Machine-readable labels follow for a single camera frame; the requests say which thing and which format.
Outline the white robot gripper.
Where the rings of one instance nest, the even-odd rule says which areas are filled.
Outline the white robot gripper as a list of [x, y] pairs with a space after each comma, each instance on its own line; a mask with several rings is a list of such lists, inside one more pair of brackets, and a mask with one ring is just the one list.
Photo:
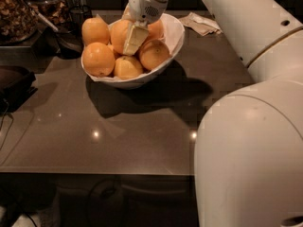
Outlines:
[[134, 22], [130, 23], [123, 46], [123, 54], [132, 56], [149, 36], [147, 24], [152, 24], [160, 19], [167, 8], [168, 0], [129, 0], [121, 19]]

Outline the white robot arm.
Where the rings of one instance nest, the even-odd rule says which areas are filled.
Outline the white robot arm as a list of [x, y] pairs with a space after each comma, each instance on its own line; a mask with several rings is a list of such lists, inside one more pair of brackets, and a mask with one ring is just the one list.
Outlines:
[[254, 82], [197, 131], [200, 227], [302, 227], [302, 24], [275, 0], [202, 1]]

